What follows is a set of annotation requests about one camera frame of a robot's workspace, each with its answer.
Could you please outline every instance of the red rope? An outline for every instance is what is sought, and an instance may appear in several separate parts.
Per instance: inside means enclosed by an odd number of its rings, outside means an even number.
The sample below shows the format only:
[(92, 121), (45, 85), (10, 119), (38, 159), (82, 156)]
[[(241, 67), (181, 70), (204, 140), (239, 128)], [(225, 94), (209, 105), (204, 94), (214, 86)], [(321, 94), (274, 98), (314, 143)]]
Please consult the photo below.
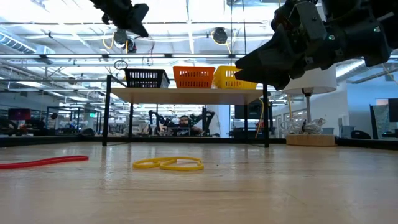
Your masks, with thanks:
[(53, 157), (48, 159), (41, 159), (37, 161), (30, 162), (16, 162), (10, 164), (0, 164), (0, 169), (17, 169), (17, 168), (26, 168), (33, 166), (43, 166), (48, 164), (56, 164), (60, 162), (73, 162), (73, 161), (87, 161), (88, 156), (61, 156), (61, 157)]

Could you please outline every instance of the ceiling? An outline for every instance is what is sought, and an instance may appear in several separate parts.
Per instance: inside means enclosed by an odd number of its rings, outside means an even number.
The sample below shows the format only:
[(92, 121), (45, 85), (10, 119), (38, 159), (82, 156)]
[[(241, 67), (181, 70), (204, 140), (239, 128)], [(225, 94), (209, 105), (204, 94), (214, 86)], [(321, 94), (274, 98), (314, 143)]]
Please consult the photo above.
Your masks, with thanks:
[[(245, 54), (265, 44), (272, 37), (274, 31), (269, 24), (274, 17), (274, 11), (279, 7), (278, 0), (246, 0), (244, 5), (242, 1), (234, 0), (232, 6), (228, 2), (231, 0), (134, 1), (134, 4), (145, 3), (150, 8), (143, 23), (151, 38), (136, 39), (137, 54)], [(107, 48), (111, 45), (112, 34), (116, 29), (113, 25), (103, 24), (102, 15), (89, 0), (4, 0), (0, 7), (0, 32), (7, 33), (32, 48), (45, 46), (53, 54), (124, 54), (115, 45)], [(218, 45), (211, 38), (216, 27), (225, 28), (229, 47)], [(21, 52), (0, 44), (0, 54)], [(165, 69), (170, 79), (173, 79), (174, 65), (217, 67), (234, 63), (234, 60), (228, 58), (132, 58), (127, 61), (129, 68)], [(110, 73), (120, 79), (124, 76), (123, 72), (113, 67), (113, 59), (59, 58), (53, 60), (52, 64), (46, 64), (19, 58), (0, 59), (0, 62), (3, 64), (2, 69), (8, 70), (0, 73), (3, 78), (7, 78), (7, 74), (8, 78), (32, 80), (71, 77), (104, 79)], [(349, 67), (358, 62), (360, 60), (339, 64), (338, 70), (345, 69), (340, 80), (362, 74), (358, 72), (362, 65)], [(49, 85), (56, 88), (103, 87), (101, 82)], [(276, 99), (281, 98), (281, 93), (273, 95)], [(97, 99), (96, 95), (86, 97)]]

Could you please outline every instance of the white lamp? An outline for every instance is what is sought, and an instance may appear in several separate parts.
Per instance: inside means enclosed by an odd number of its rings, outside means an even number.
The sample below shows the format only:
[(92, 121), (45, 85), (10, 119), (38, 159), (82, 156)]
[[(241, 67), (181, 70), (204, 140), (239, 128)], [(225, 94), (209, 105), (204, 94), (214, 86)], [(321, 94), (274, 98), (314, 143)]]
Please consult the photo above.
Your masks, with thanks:
[(311, 122), (310, 97), (312, 94), (329, 93), (337, 89), (336, 66), (322, 71), (320, 68), (306, 71), (301, 78), (291, 79), (282, 90), (285, 94), (305, 95), (307, 99), (307, 122)]

